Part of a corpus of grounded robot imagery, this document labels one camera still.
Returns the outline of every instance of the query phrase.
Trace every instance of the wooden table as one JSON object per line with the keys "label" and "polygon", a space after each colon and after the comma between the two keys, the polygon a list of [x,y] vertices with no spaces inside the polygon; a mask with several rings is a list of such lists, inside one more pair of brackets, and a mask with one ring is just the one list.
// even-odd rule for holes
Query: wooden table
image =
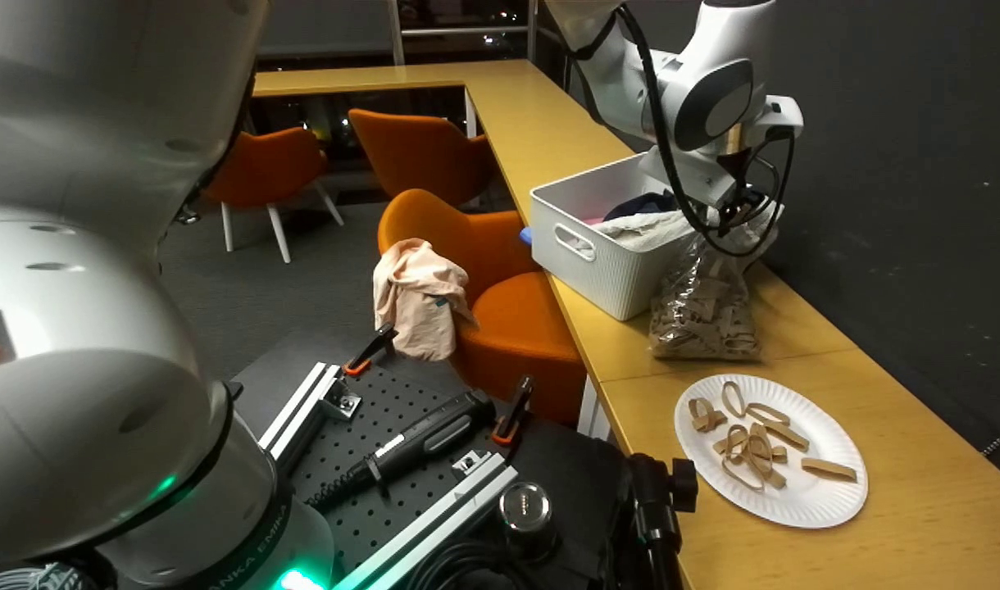
{"label": "wooden table", "polygon": [[[515,204],[530,188],[629,150],[530,62],[261,71],[257,96],[464,86],[494,143]],[[808,393],[857,438],[870,468],[864,515],[834,532],[762,521],[707,486],[681,515],[681,566],[697,590],[759,588],[1000,588],[1000,471],[923,405],[787,283],[752,272],[762,365],[654,361],[642,322],[612,322],[553,279],[553,294],[626,452],[681,457],[678,393],[707,374],[759,374]]]}

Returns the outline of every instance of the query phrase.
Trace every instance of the chair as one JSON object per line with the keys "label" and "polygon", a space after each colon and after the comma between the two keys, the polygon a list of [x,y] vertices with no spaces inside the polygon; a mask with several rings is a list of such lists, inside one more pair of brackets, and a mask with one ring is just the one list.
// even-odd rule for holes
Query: chair
{"label": "chair", "polygon": [[518,239],[515,209],[464,212],[429,191],[403,191],[377,224],[377,249],[396,239],[429,239],[433,249],[470,272],[465,301],[476,325],[459,325],[453,365],[470,388],[511,397],[530,374],[530,414],[577,424],[585,365],[568,334],[549,277]]}
{"label": "chair", "polygon": [[231,209],[267,209],[283,263],[292,263],[278,205],[314,191],[338,225],[344,225],[331,192],[320,188],[329,156],[306,127],[283,127],[268,134],[236,134],[231,155],[215,166],[205,197],[221,204],[224,243],[233,252]]}
{"label": "chair", "polygon": [[500,181],[489,137],[465,137],[448,117],[350,108],[347,120],[387,197],[423,188],[453,205],[465,205]]}

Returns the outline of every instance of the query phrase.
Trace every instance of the plate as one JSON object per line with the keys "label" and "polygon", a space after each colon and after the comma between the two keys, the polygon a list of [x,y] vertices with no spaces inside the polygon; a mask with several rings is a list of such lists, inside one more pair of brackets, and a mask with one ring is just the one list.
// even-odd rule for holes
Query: plate
{"label": "plate", "polygon": [[[728,435],[730,424],[746,424],[746,425],[752,424],[752,416],[738,420],[728,414],[728,405],[721,400],[721,388],[728,380],[738,385],[746,402],[767,402],[767,405],[787,414],[791,425],[809,438],[808,452],[787,445],[787,464],[777,464],[777,471],[787,479],[787,488],[764,486],[759,493],[759,488],[746,486],[742,479],[759,482],[759,479],[752,479],[752,471],[746,464],[730,464],[742,479],[726,471],[721,457],[714,452],[714,444]],[[728,416],[728,424],[712,432],[697,432],[693,425],[693,409],[689,409],[689,400],[696,400],[696,397],[704,397],[714,409],[721,409]],[[764,521],[777,521],[787,529],[836,529],[836,526],[854,521],[867,505],[870,474],[867,474],[867,464],[864,464],[864,457],[860,457],[854,435],[834,416],[825,416],[817,402],[809,402],[808,397],[799,397],[775,380],[762,380],[752,374],[714,374],[714,376],[696,380],[672,409],[672,432],[678,435],[681,448],[696,463],[696,471],[718,494],[726,494],[730,505],[738,505]],[[857,482],[809,474],[799,468],[803,457],[854,464]]]}

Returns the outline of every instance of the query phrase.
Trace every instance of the white robot link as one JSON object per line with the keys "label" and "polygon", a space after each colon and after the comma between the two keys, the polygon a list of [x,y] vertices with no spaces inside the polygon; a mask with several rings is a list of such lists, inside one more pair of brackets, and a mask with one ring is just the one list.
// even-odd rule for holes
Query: white robot link
{"label": "white robot link", "polygon": [[759,252],[783,209],[803,127],[791,96],[764,92],[777,0],[701,0],[681,53],[649,49],[623,0],[544,8],[601,120],[654,141],[642,171],[668,181],[672,204],[712,245]]}
{"label": "white robot link", "polygon": [[120,588],[260,590],[336,563],[154,279],[267,13],[0,0],[0,570],[87,550]]}

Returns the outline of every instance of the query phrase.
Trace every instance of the orange cushion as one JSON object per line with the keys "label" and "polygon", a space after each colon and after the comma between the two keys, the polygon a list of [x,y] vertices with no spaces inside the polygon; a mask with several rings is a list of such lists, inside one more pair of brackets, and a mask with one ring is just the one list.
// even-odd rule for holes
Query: orange cushion
{"label": "orange cushion", "polygon": [[476,299],[471,318],[479,334],[489,334],[491,344],[577,361],[574,341],[544,272],[520,272],[491,286]]}

